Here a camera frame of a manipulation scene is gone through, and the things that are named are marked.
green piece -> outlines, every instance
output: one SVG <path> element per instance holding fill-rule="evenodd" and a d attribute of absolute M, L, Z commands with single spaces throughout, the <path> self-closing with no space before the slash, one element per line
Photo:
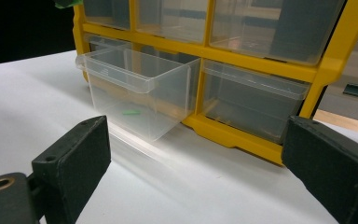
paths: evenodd
<path fill-rule="evenodd" d="M 124 110 L 123 115 L 140 115 L 141 111 L 133 109 L 133 110 Z"/>
<path fill-rule="evenodd" d="M 66 1 L 65 0 L 63 0 L 63 1 L 55 0 L 54 2 L 55 2 L 55 7 L 59 8 L 59 9 L 83 4 L 83 0 L 73 0 L 72 3 L 70 3 L 70 4 L 67 3 L 67 0 Z"/>

plastic drawer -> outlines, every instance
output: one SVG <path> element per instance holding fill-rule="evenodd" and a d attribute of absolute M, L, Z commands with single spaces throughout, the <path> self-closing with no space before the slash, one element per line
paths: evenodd
<path fill-rule="evenodd" d="M 190 67 L 130 49 L 79 55 L 94 107 L 108 120 L 154 141 L 188 114 Z"/>
<path fill-rule="evenodd" d="M 199 86 L 199 77 L 200 77 L 200 58 L 184 54 L 184 53 L 169 53 L 164 52 L 161 50 L 156 50 L 153 47 L 150 46 L 144 46 L 141 49 L 142 53 L 150 54 L 157 56 L 159 58 L 163 58 L 166 60 L 174 61 L 177 63 L 184 63 L 191 68 L 190 72 L 190 80 L 189 80 L 189 105 L 188 110 L 189 112 L 194 112 L 194 109 L 196 107 L 196 98 L 197 98 L 197 88 Z"/>
<path fill-rule="evenodd" d="M 316 64 L 345 0 L 216 0 L 211 46 Z"/>
<path fill-rule="evenodd" d="M 83 5 L 88 22 L 130 30 L 128 0 L 84 0 Z"/>
<path fill-rule="evenodd" d="M 86 34 L 84 39 L 87 43 L 89 43 L 89 49 L 91 51 L 97 51 L 106 48 L 132 49 L 132 43 L 124 40 L 117 40 L 100 35 L 90 34 Z"/>
<path fill-rule="evenodd" d="M 295 115 L 309 84 L 205 61 L 203 114 L 281 144 L 286 121 Z"/>
<path fill-rule="evenodd" d="M 138 32 L 200 43 L 208 0 L 137 0 Z"/>

transparent plastic drawer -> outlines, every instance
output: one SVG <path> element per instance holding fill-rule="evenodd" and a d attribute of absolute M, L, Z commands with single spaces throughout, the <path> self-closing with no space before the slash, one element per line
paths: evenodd
<path fill-rule="evenodd" d="M 211 46 L 316 64 L 345 0 L 216 0 Z"/>
<path fill-rule="evenodd" d="M 120 48 L 79 55 L 76 64 L 88 73 L 94 107 L 145 140 L 157 140 L 188 114 L 188 65 Z"/>
<path fill-rule="evenodd" d="M 280 144 L 286 122 L 308 93 L 297 83 L 235 66 L 205 61 L 203 114 L 247 133 Z"/>

white surface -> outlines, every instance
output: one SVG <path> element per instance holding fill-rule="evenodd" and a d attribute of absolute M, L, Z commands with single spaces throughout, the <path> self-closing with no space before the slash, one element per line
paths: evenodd
<path fill-rule="evenodd" d="M 0 64 L 0 175 L 29 175 L 32 159 L 99 115 L 75 57 Z M 336 223 L 287 169 L 183 125 L 153 145 L 132 138 L 142 151 L 111 140 L 113 161 L 77 223 Z"/>

